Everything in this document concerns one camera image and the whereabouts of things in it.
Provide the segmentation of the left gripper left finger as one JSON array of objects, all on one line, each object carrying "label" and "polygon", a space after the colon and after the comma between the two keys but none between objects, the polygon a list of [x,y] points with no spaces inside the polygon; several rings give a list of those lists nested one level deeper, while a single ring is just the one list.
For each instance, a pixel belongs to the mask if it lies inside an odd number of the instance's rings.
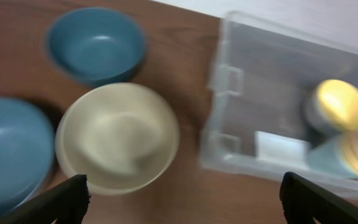
[{"label": "left gripper left finger", "polygon": [[87,178],[77,174],[0,218],[0,224],[81,224],[90,203]]}]

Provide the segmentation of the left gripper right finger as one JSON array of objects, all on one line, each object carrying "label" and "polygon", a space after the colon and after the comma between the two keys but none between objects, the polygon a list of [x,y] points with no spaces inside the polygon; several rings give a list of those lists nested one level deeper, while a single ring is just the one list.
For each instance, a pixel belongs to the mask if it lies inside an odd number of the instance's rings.
[{"label": "left gripper right finger", "polygon": [[288,224],[358,224],[358,207],[294,172],[283,176],[280,200]]}]

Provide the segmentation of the light blue cup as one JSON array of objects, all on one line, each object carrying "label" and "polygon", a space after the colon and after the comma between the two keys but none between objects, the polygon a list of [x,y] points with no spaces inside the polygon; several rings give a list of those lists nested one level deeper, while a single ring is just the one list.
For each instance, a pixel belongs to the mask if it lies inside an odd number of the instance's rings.
[{"label": "light blue cup", "polygon": [[311,170],[347,179],[358,178],[341,151],[342,136],[335,136],[309,151],[307,162]]}]

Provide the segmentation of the dark blue bowl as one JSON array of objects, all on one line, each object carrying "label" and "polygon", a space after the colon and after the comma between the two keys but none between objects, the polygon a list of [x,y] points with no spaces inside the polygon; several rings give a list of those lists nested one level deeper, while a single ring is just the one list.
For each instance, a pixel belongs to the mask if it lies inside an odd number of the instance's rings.
[{"label": "dark blue bowl", "polygon": [[35,105],[0,97],[0,217],[33,197],[48,180],[55,132]]},{"label": "dark blue bowl", "polygon": [[83,7],[51,25],[45,48],[51,61],[75,81],[102,86],[136,75],[147,55],[147,37],[123,12]]}]

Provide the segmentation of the cream large bowl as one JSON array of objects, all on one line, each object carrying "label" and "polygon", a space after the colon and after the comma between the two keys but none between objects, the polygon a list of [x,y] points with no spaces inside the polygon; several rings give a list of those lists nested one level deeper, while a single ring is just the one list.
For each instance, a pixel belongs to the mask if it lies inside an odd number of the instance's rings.
[{"label": "cream large bowl", "polygon": [[122,195],[168,169],[180,145],[180,128],[156,91],[114,83],[87,92],[67,109],[55,145],[66,176],[86,175],[93,194]]}]

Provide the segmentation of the yellow small bowl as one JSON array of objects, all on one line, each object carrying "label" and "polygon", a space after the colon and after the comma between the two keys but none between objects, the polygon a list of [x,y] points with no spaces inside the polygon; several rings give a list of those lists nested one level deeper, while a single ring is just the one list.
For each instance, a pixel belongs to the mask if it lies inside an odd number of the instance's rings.
[{"label": "yellow small bowl", "polygon": [[327,119],[340,131],[358,129],[358,88],[342,80],[325,80],[316,99]]}]

